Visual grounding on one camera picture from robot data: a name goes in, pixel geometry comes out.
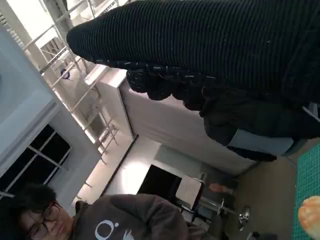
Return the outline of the gloved right robot hand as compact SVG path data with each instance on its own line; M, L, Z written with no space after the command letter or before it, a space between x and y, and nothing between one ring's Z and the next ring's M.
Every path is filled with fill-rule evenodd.
M320 101L317 0L138 0L73 27L72 52L164 99L177 86Z

